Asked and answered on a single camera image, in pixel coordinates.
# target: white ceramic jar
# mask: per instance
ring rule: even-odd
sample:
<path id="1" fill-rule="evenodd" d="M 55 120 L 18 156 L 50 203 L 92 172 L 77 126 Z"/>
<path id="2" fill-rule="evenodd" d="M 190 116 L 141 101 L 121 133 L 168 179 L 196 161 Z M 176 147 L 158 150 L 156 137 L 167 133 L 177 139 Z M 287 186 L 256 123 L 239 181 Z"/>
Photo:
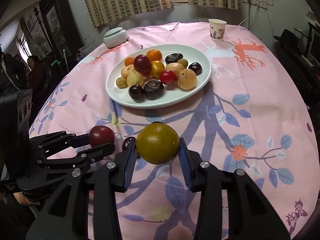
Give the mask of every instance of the white ceramic jar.
<path id="1" fill-rule="evenodd" d="M 114 28 L 108 31 L 103 38 L 103 43 L 107 48 L 113 48 L 127 41 L 127 32 L 122 28 Z"/>

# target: jar lid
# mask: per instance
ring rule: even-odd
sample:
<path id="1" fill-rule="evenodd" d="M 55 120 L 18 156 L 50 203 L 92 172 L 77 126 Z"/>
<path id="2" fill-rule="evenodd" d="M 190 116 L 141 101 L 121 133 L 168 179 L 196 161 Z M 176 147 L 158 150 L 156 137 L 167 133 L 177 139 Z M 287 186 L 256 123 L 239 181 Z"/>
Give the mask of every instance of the jar lid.
<path id="1" fill-rule="evenodd" d="M 122 27 L 117 27 L 117 28 L 114 28 L 114 29 L 111 29 L 110 31 L 108 31 L 104 36 L 105 37 L 109 37 L 111 35 L 114 35 L 118 32 L 120 32 L 123 28 Z"/>

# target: white oval plate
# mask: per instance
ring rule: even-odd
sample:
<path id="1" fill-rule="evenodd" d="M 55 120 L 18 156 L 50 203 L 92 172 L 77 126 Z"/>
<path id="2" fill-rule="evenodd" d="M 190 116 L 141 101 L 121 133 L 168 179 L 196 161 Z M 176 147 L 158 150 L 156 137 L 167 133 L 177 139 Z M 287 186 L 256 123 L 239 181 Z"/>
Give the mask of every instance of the white oval plate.
<path id="1" fill-rule="evenodd" d="M 189 64 L 193 62 L 198 62 L 202 66 L 202 73 L 197 76 L 197 85 L 193 90 L 182 90 L 178 87 L 177 84 L 172 84 L 169 86 L 164 85 L 164 93 L 161 97 L 148 100 L 144 99 L 143 102 L 137 103 L 134 101 L 128 93 L 129 88 L 120 89 L 116 86 L 116 79 L 121 77 L 121 69 L 124 68 L 124 61 L 126 58 L 121 60 L 110 72 L 107 81 L 106 81 L 106 90 L 110 98 L 112 98 L 117 103 L 140 109 L 154 109 L 154 108 L 162 108 L 166 106 L 172 106 L 179 102 L 182 102 L 199 90 L 201 90 L 209 81 L 212 71 L 212 65 L 209 58 L 199 49 L 193 48 L 191 46 L 182 45 L 182 44 L 164 44 L 152 46 L 149 48 L 138 50 L 137 52 L 129 55 L 128 57 L 136 57 L 140 54 L 146 55 L 146 53 L 151 49 L 159 49 L 162 52 L 163 60 L 162 62 L 165 64 L 165 58 L 173 53 L 182 53 L 183 58 L 185 58 Z"/>

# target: pink tablecloth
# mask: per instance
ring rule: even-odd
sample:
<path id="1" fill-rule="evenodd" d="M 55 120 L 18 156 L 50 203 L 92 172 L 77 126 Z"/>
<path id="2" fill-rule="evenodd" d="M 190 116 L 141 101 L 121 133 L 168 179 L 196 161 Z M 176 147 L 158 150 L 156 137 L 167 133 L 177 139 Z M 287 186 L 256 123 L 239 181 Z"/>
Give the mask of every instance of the pink tablecloth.
<path id="1" fill-rule="evenodd" d="M 137 135 L 153 121 L 165 122 L 189 149 L 218 169 L 245 169 L 295 236 L 316 205 L 319 159 L 307 108 L 275 56 L 239 26 L 228 25 L 225 40 L 216 42 L 210 39 L 208 23 L 139 27 L 128 34 L 129 40 L 116 48 L 99 46 L 63 79 L 30 136 L 60 130 L 79 135 L 95 125 L 107 125 L 116 133 L 120 151 L 125 137 Z M 132 109 L 111 101 L 105 82 L 113 66 L 142 47 L 165 43 L 194 46 L 212 60 L 212 77 L 204 89 L 158 110 Z M 54 157 L 75 153 L 70 148 Z M 200 195 L 186 190 L 177 158 L 157 166 L 138 159 L 131 188 L 116 194 L 116 200 L 124 240 L 193 239 Z M 226 198 L 224 203 L 222 237 L 226 238 Z M 93 239 L 92 205 L 89 212 Z"/>

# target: metal screw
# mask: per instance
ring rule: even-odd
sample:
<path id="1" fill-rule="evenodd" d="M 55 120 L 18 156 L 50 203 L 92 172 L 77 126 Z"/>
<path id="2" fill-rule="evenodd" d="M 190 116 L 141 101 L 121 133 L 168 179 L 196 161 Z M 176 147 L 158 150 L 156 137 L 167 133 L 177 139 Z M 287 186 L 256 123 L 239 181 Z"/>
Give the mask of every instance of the metal screw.
<path id="1" fill-rule="evenodd" d="M 208 162 L 200 162 L 200 166 L 202 168 L 208 168 L 210 166 L 210 163 L 208 163 Z"/>
<path id="2" fill-rule="evenodd" d="M 245 171 L 242 169 L 237 169 L 236 174 L 238 174 L 239 176 L 243 176 L 245 174 Z"/>
<path id="3" fill-rule="evenodd" d="M 116 164 L 114 162 L 107 163 L 108 169 L 113 169 L 115 166 L 116 166 Z"/>
<path id="4" fill-rule="evenodd" d="M 81 170 L 79 168 L 75 168 L 75 170 L 71 173 L 73 177 L 78 177 L 81 174 Z"/>

